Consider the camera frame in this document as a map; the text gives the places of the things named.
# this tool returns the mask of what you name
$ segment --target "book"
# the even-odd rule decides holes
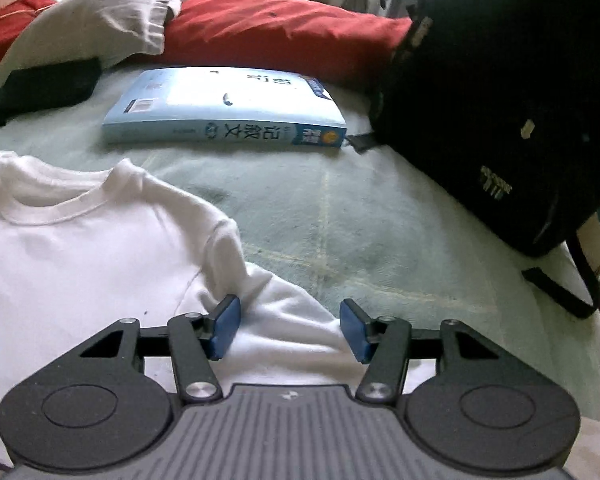
[[[107,142],[206,140],[342,145],[347,125],[314,78],[228,67],[143,72],[107,113]]]

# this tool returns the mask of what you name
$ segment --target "printed logo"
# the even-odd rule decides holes
[[[280,397],[285,400],[296,400],[298,397],[300,397],[300,394],[295,390],[289,390],[288,392],[281,394]]]
[[[325,144],[335,144],[340,139],[336,132],[325,132],[322,134],[322,142]]]
[[[129,103],[129,105],[125,109],[126,114],[137,114],[140,112],[148,112],[151,110],[158,102],[157,98],[152,99],[136,99]]]
[[[215,139],[218,136],[218,125],[216,123],[208,123],[205,127],[205,135],[207,139]]]
[[[317,79],[313,79],[312,77],[307,77],[307,76],[301,76],[301,77],[309,85],[309,88],[311,88],[311,90],[314,92],[316,97],[320,97],[322,99],[328,99],[329,101],[333,101],[333,99],[331,99],[329,94],[327,94],[327,91],[324,89],[324,86],[322,86]]]
[[[489,193],[495,200],[502,200],[505,194],[511,194],[513,189],[504,179],[497,176],[486,166],[480,168],[480,183],[482,189]]]
[[[320,144],[320,136],[322,132],[313,128],[305,128],[302,130],[302,142],[307,144]]]

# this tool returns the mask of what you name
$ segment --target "backpack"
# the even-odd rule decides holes
[[[600,284],[577,229],[600,206],[600,0],[420,0],[374,97],[374,137],[528,256],[567,241],[593,304],[524,277],[585,318]]]

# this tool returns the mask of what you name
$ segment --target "metal screw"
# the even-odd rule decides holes
[[[218,389],[211,383],[198,381],[197,383],[191,383],[187,386],[185,391],[189,397],[208,399],[209,397],[213,397]]]
[[[362,394],[367,399],[385,400],[391,393],[391,387],[384,383],[369,383],[362,387]]]

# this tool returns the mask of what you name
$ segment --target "bed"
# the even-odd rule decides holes
[[[107,146],[100,123],[133,79],[123,66],[71,108],[20,116],[0,150],[75,170],[128,157],[237,221],[248,260],[297,283],[337,315],[343,298],[420,328],[461,319],[569,390],[600,421],[600,319],[576,320],[526,283],[516,253],[441,187],[387,147],[273,150],[205,143]],[[328,86],[350,134],[369,130],[368,101]],[[405,113],[406,127],[408,111]],[[540,261],[586,298],[563,248]]]

